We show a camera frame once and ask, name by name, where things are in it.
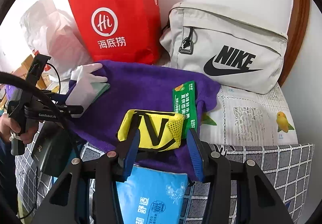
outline blue tissue pack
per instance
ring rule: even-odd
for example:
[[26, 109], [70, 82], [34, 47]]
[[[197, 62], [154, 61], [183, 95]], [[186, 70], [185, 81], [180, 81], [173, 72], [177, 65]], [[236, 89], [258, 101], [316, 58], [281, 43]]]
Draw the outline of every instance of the blue tissue pack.
[[117, 182], [124, 224], [178, 224], [188, 177], [134, 166]]

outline checkered fabric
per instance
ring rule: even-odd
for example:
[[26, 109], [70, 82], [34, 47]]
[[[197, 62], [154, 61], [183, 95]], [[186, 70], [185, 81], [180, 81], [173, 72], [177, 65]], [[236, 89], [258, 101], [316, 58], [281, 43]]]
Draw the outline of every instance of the checkered fabric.
[[[245, 162], [254, 160], [272, 183], [277, 193], [288, 207], [294, 223], [305, 202], [309, 183], [314, 145], [283, 145], [270, 147], [233, 147], [211, 145], [229, 160]], [[179, 224], [201, 224], [206, 207], [209, 183], [197, 182], [187, 188]], [[231, 181], [229, 224], [235, 223], [237, 209], [236, 181]]]
[[[38, 134], [34, 138], [33, 143], [27, 146], [26, 153], [16, 158], [18, 194], [28, 211], [33, 206], [36, 194], [36, 165], [30, 155], [37, 136]], [[286, 207], [288, 207], [293, 221], [297, 221], [305, 202], [314, 145], [297, 144], [270, 147], [211, 145], [211, 148], [212, 150], [221, 152], [229, 160], [244, 162], [246, 159], [252, 159], [260, 165], [260, 168], [273, 184]], [[98, 150], [90, 143], [86, 143], [81, 150], [81, 158], [83, 161], [97, 159], [103, 154], [104, 152]], [[52, 177], [38, 172], [38, 178], [37, 202], [39, 205], [51, 188]], [[208, 190], [209, 184], [202, 184], [200, 182], [196, 182], [194, 186], [187, 188], [179, 224], [201, 224], [207, 202]], [[91, 181], [90, 197], [92, 197], [94, 191], [95, 181]], [[235, 222], [236, 200], [236, 181], [232, 181], [229, 224]]]

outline bed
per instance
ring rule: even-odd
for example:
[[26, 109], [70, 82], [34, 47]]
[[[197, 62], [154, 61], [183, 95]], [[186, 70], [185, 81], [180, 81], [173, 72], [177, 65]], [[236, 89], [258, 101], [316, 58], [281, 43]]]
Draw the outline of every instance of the bed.
[[[253, 158], [257, 161], [287, 205], [294, 221], [298, 219], [305, 201], [314, 146], [297, 144], [295, 125], [280, 86], [287, 78], [301, 47], [309, 6], [310, 0], [294, 0], [284, 67], [278, 83], [272, 90], [261, 95], [222, 85], [218, 95], [214, 96], [217, 97], [217, 107], [203, 115], [200, 127], [200, 138], [212, 143], [214, 150], [229, 156], [229, 159], [240, 158], [244, 161], [246, 158]], [[62, 93], [66, 92], [67, 88], [68, 83], [63, 82]], [[293, 129], [289, 129], [288, 132], [279, 131], [276, 123], [278, 112], [283, 112]], [[35, 140], [36, 138], [28, 145], [25, 155], [16, 158], [17, 189], [27, 211], [32, 208], [36, 194], [36, 166], [30, 157]], [[82, 150], [82, 158], [85, 161], [96, 159], [102, 154], [102, 151], [90, 143], [86, 143]], [[282, 165], [283, 162], [280, 161], [284, 161], [284, 156], [288, 157], [288, 161]], [[267, 168], [265, 165], [268, 164], [276, 166]], [[294, 176], [293, 172], [300, 172], [300, 169], [304, 172]], [[38, 204], [40, 204], [51, 188], [53, 178], [41, 172], [38, 173], [38, 178]], [[230, 223], [234, 223], [235, 183], [232, 182], [231, 185]], [[208, 185], [197, 183], [187, 189], [180, 224], [201, 223], [208, 188]], [[91, 194], [94, 190], [92, 181]]]

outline nike logo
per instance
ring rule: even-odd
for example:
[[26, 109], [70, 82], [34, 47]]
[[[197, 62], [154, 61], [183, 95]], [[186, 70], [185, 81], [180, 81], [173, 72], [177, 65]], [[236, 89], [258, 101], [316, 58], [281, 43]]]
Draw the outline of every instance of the nike logo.
[[[248, 52], [229, 48], [228, 46], [223, 46], [220, 53], [216, 56], [212, 57], [210, 60], [207, 61], [205, 66], [203, 67], [203, 71], [209, 76], [224, 76], [224, 75], [231, 75], [231, 74], [240, 74], [240, 73], [247, 73], [247, 72], [254, 72], [260, 71], [262, 69], [249, 69], [248, 65], [252, 64], [252, 59], [255, 59], [255, 55], [250, 54]], [[216, 63], [221, 63], [226, 66], [236, 67], [234, 68], [215, 68], [213, 65], [213, 61], [215, 59]]]

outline white nike bag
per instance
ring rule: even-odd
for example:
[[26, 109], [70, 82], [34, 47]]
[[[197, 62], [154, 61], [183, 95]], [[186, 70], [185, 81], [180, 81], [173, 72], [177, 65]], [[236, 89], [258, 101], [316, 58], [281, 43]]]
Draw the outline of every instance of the white nike bag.
[[172, 68], [204, 73], [220, 84], [265, 94], [283, 67], [287, 35], [229, 7], [180, 2], [160, 38]]

